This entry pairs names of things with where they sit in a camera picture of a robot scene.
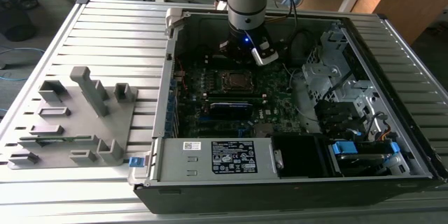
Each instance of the motherboard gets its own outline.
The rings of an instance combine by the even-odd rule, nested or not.
[[[222,55],[176,58],[178,137],[266,137],[300,132],[292,74],[281,62],[242,64]]]

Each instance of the barcode sticker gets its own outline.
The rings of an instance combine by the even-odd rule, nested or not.
[[[201,149],[201,142],[184,142],[184,151],[198,151]]]

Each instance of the aluminum workbench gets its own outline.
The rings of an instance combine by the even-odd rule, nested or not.
[[[10,141],[13,137],[5,133],[9,129],[20,130],[29,120],[26,112],[36,110],[40,97],[37,86],[44,80],[65,81],[74,65],[88,66],[92,77],[100,79],[104,86],[126,82],[138,88],[128,139],[132,145],[125,149],[125,156],[149,150],[165,57],[164,18],[170,7],[213,8],[209,5],[113,0],[77,2],[0,124],[0,153],[17,148]],[[448,165],[448,94],[389,21],[376,15],[302,13],[352,19],[408,110]],[[8,157],[0,154],[0,215],[2,219],[10,218],[5,223],[210,223],[378,214],[393,214],[398,218],[402,213],[448,210],[448,187],[442,186],[424,193],[401,195],[370,207],[154,215],[126,182],[126,164],[98,168],[10,170],[6,163]]]

